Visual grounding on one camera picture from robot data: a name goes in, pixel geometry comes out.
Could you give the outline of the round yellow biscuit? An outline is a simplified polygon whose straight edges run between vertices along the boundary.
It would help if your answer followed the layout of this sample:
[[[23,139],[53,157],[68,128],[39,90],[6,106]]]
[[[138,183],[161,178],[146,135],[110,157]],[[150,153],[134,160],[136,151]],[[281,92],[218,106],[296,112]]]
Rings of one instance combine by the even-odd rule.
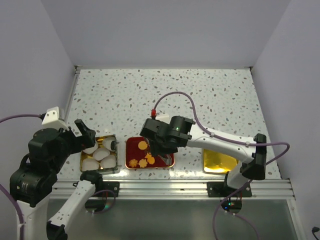
[[[140,150],[142,150],[142,151],[144,151],[144,150],[146,150],[147,148],[148,148],[148,144],[147,144],[147,142],[146,141],[140,141],[139,143],[138,143],[138,148],[140,149]]]

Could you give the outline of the black sandwich cookie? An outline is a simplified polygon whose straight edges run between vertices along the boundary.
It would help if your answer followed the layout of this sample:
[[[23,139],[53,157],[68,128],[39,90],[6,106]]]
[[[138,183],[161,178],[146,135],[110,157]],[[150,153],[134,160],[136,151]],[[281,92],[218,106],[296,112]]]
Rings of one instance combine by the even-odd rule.
[[[116,141],[110,141],[108,144],[109,150],[112,152],[115,152],[117,149],[117,142]]]

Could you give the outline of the orange leaf cookie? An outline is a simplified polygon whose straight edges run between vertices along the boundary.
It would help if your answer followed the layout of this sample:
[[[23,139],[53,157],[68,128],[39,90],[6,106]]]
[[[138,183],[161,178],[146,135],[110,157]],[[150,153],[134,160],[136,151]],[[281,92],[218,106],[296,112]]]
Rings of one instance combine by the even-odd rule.
[[[153,165],[155,163],[155,158],[150,153],[146,154],[145,159],[150,165]]]

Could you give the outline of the yellow flower cookie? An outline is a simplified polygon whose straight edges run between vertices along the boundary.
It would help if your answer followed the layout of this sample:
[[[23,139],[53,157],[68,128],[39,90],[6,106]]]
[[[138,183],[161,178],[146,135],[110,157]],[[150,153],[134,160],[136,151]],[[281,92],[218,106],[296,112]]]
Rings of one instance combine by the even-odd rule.
[[[145,168],[148,165],[148,162],[145,158],[143,158],[138,162],[138,165],[140,168]]]

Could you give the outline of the yellow swirl cookie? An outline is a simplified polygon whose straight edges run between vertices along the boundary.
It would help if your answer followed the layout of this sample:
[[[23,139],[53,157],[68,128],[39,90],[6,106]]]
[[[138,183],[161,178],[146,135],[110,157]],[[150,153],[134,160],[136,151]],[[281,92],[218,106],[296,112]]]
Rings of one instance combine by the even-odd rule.
[[[128,162],[128,166],[130,168],[136,168],[138,165],[138,161],[136,159],[131,159],[129,162]]]

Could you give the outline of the silver metal tongs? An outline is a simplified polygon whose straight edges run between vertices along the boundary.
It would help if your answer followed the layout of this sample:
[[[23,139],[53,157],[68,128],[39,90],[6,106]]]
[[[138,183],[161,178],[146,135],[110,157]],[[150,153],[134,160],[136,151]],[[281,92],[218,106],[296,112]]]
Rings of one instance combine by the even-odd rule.
[[[149,151],[154,158],[160,158],[166,166],[171,164],[171,156],[167,154],[166,149],[155,141],[149,141]]]

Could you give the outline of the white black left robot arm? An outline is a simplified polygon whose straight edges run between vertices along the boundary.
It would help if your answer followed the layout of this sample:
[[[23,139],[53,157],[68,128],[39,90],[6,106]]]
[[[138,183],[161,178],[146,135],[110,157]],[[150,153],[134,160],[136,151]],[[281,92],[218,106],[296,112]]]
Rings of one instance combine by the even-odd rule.
[[[62,208],[53,217],[47,218],[53,185],[67,158],[96,143],[94,130],[80,119],[75,120],[75,124],[81,132],[80,136],[75,136],[70,128],[37,131],[28,143],[28,154],[10,177],[9,193],[16,207],[21,240],[66,240],[70,224],[84,209],[86,201],[103,193],[102,175],[86,171]]]

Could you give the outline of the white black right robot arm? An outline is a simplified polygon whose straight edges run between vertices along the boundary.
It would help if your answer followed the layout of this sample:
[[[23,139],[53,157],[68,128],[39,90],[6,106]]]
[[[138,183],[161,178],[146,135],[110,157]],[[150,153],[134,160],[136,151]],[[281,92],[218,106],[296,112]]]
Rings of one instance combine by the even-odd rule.
[[[267,137],[241,137],[211,128],[202,128],[193,119],[173,116],[169,123],[155,118],[145,120],[140,136],[150,146],[152,156],[165,156],[179,148],[200,148],[233,157],[238,160],[223,183],[223,192],[235,196],[250,180],[261,181],[266,177]]]

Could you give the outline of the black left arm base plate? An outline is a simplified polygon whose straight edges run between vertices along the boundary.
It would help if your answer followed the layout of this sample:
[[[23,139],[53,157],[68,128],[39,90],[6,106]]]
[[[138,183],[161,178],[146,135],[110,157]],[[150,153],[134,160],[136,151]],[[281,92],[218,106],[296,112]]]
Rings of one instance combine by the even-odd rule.
[[[98,184],[98,187],[96,188],[93,196],[102,197],[102,196],[106,196],[106,193],[107,193],[108,197],[117,198],[119,195],[119,190],[120,190],[119,181],[103,181],[102,183]]]

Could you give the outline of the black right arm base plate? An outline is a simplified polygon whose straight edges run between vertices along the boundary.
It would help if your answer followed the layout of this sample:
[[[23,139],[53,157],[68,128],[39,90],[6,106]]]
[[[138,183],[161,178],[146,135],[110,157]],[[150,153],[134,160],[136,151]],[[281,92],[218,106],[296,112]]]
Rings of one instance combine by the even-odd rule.
[[[207,195],[209,198],[225,198],[235,192],[237,188],[226,186],[222,181],[208,181],[206,183]],[[237,191],[234,197],[250,198],[253,196],[250,185]]]

